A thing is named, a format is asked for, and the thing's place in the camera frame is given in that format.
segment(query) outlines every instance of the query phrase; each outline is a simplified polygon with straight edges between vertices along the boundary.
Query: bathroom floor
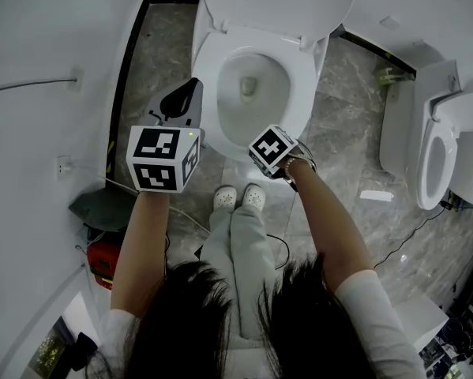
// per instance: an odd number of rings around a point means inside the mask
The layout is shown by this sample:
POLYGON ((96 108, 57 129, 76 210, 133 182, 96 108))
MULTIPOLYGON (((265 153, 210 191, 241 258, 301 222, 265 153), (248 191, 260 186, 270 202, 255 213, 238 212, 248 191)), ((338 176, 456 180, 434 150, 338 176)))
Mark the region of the bathroom floor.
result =
MULTIPOLYGON (((195 5, 161 4, 148 9, 134 50, 118 130, 115 178, 132 186, 126 166, 130 127, 137 123, 154 93, 190 77, 190 48, 195 5)), ((425 212, 414 205, 404 181, 383 171, 378 160, 386 88, 375 82, 374 72, 390 66, 384 59, 344 39, 331 39, 317 87, 311 119, 301 139, 311 149, 319 175, 350 212, 375 264, 399 247, 411 232, 441 208, 425 212), (365 190, 387 191, 390 202, 361 198, 365 190)), ((201 152, 201 162, 183 194, 171 204, 208 227, 212 195, 220 185, 236 187, 241 197, 249 182, 267 193, 263 216, 269 234, 284 238, 291 258, 314 255, 313 241, 298 195, 285 183, 269 180, 250 164, 225 159, 211 148, 201 152)), ((185 216, 171 212, 168 227, 171 248, 168 260, 176 264, 195 260, 193 255, 206 233, 185 216)), ((286 250, 270 242, 277 264, 286 250)), ((473 210, 444 211, 377 268, 393 303, 426 293, 448 308, 473 263, 473 210)))

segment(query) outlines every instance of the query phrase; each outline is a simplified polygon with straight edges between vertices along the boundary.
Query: white shirt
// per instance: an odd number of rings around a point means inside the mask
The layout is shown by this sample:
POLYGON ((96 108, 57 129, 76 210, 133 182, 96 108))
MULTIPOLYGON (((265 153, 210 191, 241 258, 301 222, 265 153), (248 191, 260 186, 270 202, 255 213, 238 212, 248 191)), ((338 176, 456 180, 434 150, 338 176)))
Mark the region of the white shirt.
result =
MULTIPOLYGON (((408 343, 400 319, 375 271, 361 271, 348 277, 335 295, 352 320, 377 376, 426 377, 422 360, 408 343)), ((119 369, 122 363, 123 344, 133 319, 132 314, 123 310, 110 310, 101 321, 99 350, 114 369, 119 369)), ((228 350, 225 377, 272 379, 265 350, 228 350)))

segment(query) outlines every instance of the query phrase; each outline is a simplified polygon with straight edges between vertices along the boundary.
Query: person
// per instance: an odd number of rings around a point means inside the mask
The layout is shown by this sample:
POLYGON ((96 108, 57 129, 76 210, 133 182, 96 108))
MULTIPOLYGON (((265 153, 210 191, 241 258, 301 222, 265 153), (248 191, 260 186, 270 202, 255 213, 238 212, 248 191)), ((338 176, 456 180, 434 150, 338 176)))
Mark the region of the person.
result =
POLYGON ((237 209, 220 188, 201 260, 166 275, 169 196, 138 195, 87 377, 426 377, 348 212, 307 161, 286 167, 318 255, 279 279, 259 186, 237 209))

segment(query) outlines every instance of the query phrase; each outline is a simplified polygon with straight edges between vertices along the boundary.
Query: white toilet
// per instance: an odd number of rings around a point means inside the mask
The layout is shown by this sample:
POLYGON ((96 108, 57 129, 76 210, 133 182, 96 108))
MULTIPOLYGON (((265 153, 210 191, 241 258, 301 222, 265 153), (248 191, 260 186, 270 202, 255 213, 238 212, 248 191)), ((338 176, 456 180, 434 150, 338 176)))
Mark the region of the white toilet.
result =
POLYGON ((299 137, 312 111, 329 34, 353 0, 200 0, 192 75, 203 83, 201 128, 224 156, 251 161, 270 124, 299 137))
MULTIPOLYGON (((417 72, 415 81, 389 88, 381 132, 381 166, 406 179, 420 208, 432 209, 452 180, 473 180, 473 167, 456 167, 457 139, 470 132, 473 92, 461 91, 456 61, 426 66, 417 72)), ((464 148, 463 154, 473 156, 473 149, 464 148)))

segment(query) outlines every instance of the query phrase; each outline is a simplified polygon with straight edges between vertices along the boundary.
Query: toilet lid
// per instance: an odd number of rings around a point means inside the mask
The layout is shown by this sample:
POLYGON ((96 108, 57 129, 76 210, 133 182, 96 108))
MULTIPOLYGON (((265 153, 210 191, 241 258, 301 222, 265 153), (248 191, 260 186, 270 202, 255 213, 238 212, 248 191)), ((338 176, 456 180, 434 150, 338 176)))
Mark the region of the toilet lid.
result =
POLYGON ((314 43, 343 21, 353 0, 205 0, 214 26, 264 29, 314 43))

